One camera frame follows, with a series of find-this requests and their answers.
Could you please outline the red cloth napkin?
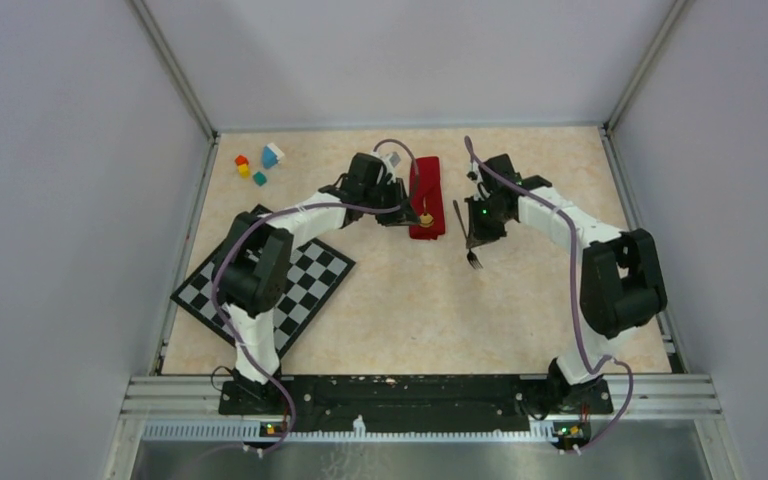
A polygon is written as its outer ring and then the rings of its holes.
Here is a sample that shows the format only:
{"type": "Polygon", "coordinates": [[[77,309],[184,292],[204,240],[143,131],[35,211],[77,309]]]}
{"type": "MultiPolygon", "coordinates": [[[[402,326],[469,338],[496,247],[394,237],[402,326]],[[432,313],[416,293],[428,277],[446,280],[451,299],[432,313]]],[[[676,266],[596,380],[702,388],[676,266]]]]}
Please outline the red cloth napkin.
{"type": "Polygon", "coordinates": [[[418,173],[410,171],[409,189],[414,192],[411,205],[420,224],[409,227],[409,236],[414,240],[436,240],[446,233],[440,158],[421,157],[416,163],[418,173]]]}

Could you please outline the dark metal fork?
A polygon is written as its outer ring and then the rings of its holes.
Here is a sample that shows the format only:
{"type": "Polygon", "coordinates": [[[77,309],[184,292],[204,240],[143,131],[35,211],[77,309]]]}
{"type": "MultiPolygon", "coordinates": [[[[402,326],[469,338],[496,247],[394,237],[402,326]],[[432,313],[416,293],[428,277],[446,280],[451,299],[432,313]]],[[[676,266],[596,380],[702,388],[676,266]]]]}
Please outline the dark metal fork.
{"type": "Polygon", "coordinates": [[[468,231],[467,231],[467,228],[466,228],[466,224],[464,222],[464,218],[463,218],[463,215],[462,215],[462,212],[461,212],[461,208],[459,206],[459,202],[457,200],[453,200],[452,204],[453,204],[453,208],[454,208],[456,217],[458,219],[461,231],[462,231],[462,233],[464,235],[465,247],[467,249],[466,260],[467,260],[468,264],[473,269],[480,270],[480,269],[483,268],[483,265],[480,262],[477,254],[472,249],[472,242],[470,240],[470,236],[468,234],[468,231]]]}

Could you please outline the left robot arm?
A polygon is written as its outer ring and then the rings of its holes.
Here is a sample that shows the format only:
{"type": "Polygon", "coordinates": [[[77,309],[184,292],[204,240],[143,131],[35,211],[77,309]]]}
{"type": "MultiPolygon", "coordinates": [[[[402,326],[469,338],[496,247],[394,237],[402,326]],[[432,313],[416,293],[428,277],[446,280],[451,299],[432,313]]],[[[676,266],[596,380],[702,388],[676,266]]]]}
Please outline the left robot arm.
{"type": "Polygon", "coordinates": [[[274,410],[281,397],[273,380],[280,367],[273,317],[292,253],[365,215],[385,227],[419,224],[405,182],[395,173],[397,162],[395,153],[357,153],[346,173],[307,199],[264,215],[242,212],[232,221],[212,274],[211,300],[231,330],[234,376],[255,412],[274,410]]]}

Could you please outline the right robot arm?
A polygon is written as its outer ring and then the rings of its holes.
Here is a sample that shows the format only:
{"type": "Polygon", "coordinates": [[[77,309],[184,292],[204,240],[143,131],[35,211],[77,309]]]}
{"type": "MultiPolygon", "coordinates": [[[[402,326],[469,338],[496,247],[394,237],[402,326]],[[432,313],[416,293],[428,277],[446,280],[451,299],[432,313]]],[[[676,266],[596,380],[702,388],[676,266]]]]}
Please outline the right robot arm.
{"type": "Polygon", "coordinates": [[[539,175],[522,177],[506,154],[470,162],[476,192],[465,200],[468,246],[500,240],[507,223],[517,222],[570,255],[574,343],[552,360],[545,391],[554,409],[572,412],[604,364],[667,306],[655,239],[643,228],[623,230],[593,217],[539,175]]]}

